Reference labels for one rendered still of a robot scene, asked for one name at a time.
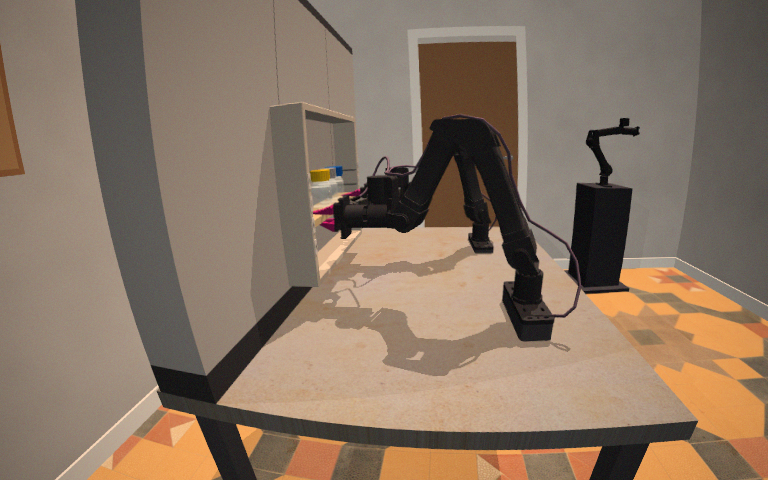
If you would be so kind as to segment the white bottle with blue cap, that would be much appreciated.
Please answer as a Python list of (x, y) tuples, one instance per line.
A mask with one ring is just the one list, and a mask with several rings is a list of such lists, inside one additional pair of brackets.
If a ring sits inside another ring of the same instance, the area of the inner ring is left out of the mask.
[[(325, 168), (335, 168), (335, 167), (338, 167), (338, 166), (325, 167)], [(342, 174), (343, 174), (342, 166), (340, 166), (339, 168), (336, 168), (336, 178), (334, 179), (336, 180), (338, 185), (338, 197), (342, 197), (342, 195), (344, 195), (344, 183), (341, 177)]]

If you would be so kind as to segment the white bottle with grey cap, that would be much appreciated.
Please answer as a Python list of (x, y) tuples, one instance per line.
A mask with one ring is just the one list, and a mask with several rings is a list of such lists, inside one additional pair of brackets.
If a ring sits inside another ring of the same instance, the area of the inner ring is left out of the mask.
[(336, 168), (321, 168), (317, 170), (323, 170), (323, 169), (330, 169), (330, 179), (328, 182), (330, 183), (331, 189), (332, 189), (333, 203), (338, 202), (337, 201), (337, 198), (338, 198), (337, 182), (334, 179), (336, 177)]

